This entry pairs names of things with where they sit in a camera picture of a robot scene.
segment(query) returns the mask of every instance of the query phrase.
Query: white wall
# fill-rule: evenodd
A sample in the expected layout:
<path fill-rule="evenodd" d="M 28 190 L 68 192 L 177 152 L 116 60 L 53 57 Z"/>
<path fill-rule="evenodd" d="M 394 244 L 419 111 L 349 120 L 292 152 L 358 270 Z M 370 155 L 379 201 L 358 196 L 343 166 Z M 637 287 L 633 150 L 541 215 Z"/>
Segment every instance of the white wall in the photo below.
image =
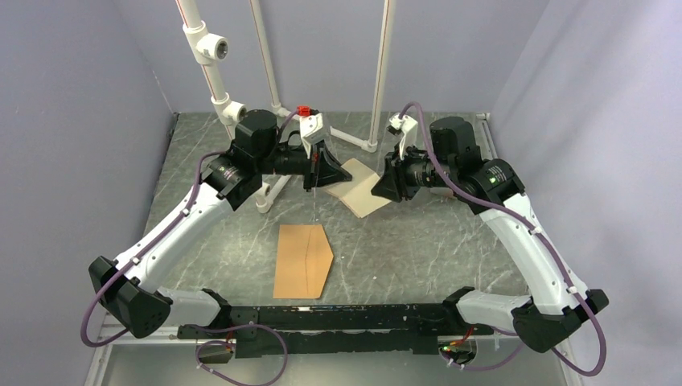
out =
<path fill-rule="evenodd" d="M 611 304 L 589 385 L 682 380 L 682 3 L 552 0 L 493 109 L 493 136 L 566 260 Z M 572 339 L 598 352 L 591 326 Z"/>
<path fill-rule="evenodd" d="M 174 111 L 212 111 L 199 65 L 165 0 L 115 0 Z M 431 111 L 489 111 L 548 0 L 394 0 L 384 110 L 418 99 Z M 268 108 L 269 90 L 247 0 L 198 0 L 209 30 L 230 42 L 228 92 Z M 381 0 L 261 0 L 282 103 L 372 109 Z"/>
<path fill-rule="evenodd" d="M 0 384 L 83 384 L 88 265 L 142 234 L 172 114 L 109 0 L 4 2 L 0 35 Z"/>

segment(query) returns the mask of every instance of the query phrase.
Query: gray marble table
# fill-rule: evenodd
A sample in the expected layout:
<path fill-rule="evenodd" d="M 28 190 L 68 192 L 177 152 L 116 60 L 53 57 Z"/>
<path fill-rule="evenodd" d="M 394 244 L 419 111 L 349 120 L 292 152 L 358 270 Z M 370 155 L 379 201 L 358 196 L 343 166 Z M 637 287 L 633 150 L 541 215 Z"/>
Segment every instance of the gray marble table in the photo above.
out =
<path fill-rule="evenodd" d="M 453 114 L 427 113 L 425 119 L 428 125 L 448 115 Z M 475 119 L 471 114 L 462 117 Z M 327 113 L 325 122 L 366 138 L 370 114 Z M 487 149 L 483 133 L 477 130 L 476 137 Z M 340 162 L 358 158 L 381 174 L 383 157 L 395 143 L 383 130 L 374 154 L 337 138 L 329 138 L 327 145 Z M 147 231 L 187 193 L 199 157 L 227 147 L 227 134 L 215 114 L 179 116 Z M 264 180 L 272 183 L 276 177 Z M 334 261 L 320 299 L 273 299 L 280 224 L 324 226 Z M 236 306 L 441 302 L 464 285 L 497 294 L 527 293 L 507 251 L 467 205 L 422 189 L 412 201 L 390 203 L 358 219 L 319 189 L 305 193 L 300 177 L 290 180 L 269 213 L 260 214 L 251 198 L 207 232 L 164 284 L 180 290 L 210 288 Z"/>

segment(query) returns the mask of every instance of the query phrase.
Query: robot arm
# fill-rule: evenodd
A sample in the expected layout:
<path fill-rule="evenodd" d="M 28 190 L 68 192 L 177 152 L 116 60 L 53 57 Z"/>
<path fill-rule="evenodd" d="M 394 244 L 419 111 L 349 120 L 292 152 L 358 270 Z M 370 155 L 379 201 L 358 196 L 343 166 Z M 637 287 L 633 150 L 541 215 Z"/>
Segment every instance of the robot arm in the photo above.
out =
<path fill-rule="evenodd" d="M 395 151 L 385 156 L 384 175 L 372 188 L 372 194 L 400 202 L 414 197 L 421 187 L 445 187 L 426 152 L 414 147 L 417 123 L 411 117 L 398 115 L 389 123 L 390 132 L 404 135 Z M 501 159 L 481 159 L 471 124 L 460 117 L 442 118 L 431 124 L 430 133 L 440 166 L 459 187 L 476 198 L 520 213 L 535 225 L 536 231 L 541 229 L 524 185 L 512 167 Z M 574 292 L 587 299 L 594 313 L 608 305 L 603 291 L 587 289 L 561 259 L 573 281 L 569 289 L 546 247 L 518 220 L 496 209 L 465 203 L 502 241 L 531 294 L 503 296 L 465 287 L 444 302 L 456 309 L 464 322 L 515 331 L 530 348 L 545 352 L 587 320 Z"/>
<path fill-rule="evenodd" d="M 316 114 L 315 121 L 321 124 L 322 115 Z M 319 136 L 302 136 L 305 149 L 280 143 L 280 137 L 271 112 L 247 112 L 229 150 L 208 163 L 166 218 L 114 261 L 98 257 L 90 265 L 95 291 L 110 285 L 100 304 L 133 336 L 143 338 L 164 324 L 228 326 L 230 305 L 218 294 L 165 289 L 161 284 L 207 229 L 261 188 L 263 174 L 302 175 L 306 190 L 351 180 Z M 118 279 L 109 283 L 115 274 Z"/>

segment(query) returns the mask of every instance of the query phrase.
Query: red clip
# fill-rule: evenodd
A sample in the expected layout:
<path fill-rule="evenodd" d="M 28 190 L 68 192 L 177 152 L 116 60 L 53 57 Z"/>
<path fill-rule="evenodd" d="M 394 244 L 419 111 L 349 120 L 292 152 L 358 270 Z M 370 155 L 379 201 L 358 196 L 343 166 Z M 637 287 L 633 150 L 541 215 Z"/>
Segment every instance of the red clip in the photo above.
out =
<path fill-rule="evenodd" d="M 310 116 L 310 106 L 298 106 L 298 115 L 301 117 Z"/>

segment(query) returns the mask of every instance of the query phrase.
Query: robotic hand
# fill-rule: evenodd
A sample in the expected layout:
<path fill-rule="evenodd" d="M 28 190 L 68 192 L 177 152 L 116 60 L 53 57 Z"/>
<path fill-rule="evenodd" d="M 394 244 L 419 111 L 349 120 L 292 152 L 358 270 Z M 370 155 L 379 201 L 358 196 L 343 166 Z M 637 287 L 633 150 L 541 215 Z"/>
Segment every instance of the robotic hand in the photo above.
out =
<path fill-rule="evenodd" d="M 322 114 L 312 110 L 302 118 L 298 132 L 302 144 L 290 146 L 290 138 L 280 142 L 283 127 L 277 127 L 274 114 L 247 112 L 236 126 L 229 150 L 211 160 L 201 173 L 199 166 L 194 186 L 165 219 L 115 260 L 98 257 L 89 266 L 97 298 L 81 326 L 84 343 L 96 347 L 120 336 L 99 343 L 88 339 L 87 322 L 97 301 L 126 328 L 123 332 L 136 338 L 150 335 L 163 324 L 229 326 L 230 305 L 220 295 L 209 289 L 166 289 L 162 281 L 206 229 L 261 188 L 262 175 L 302 175 L 306 191 L 350 181 L 351 175 L 327 150 L 322 127 Z"/>
<path fill-rule="evenodd" d="M 388 131 L 403 133 L 395 151 L 384 157 L 385 172 L 372 194 L 395 202 L 411 199 L 421 187 L 446 187 L 426 151 L 414 146 L 417 122 L 397 114 Z M 530 289 L 530 296 L 485 294 L 465 287 L 449 296 L 443 305 L 469 324 L 486 324 L 502 331 L 515 331 L 531 349 L 545 352 L 568 338 L 588 314 L 575 294 L 596 314 L 609 303 L 600 289 L 588 289 L 561 259 L 559 267 L 548 249 L 534 237 L 542 232 L 524 185 L 512 167 L 502 159 L 481 158 L 470 123 L 460 117 L 446 117 L 430 127 L 433 152 L 451 181 L 471 196 L 501 205 L 521 214 L 533 225 L 526 228 L 512 216 L 478 203 L 458 198 L 480 216 L 516 263 Z M 573 285 L 562 276 L 565 269 Z"/>

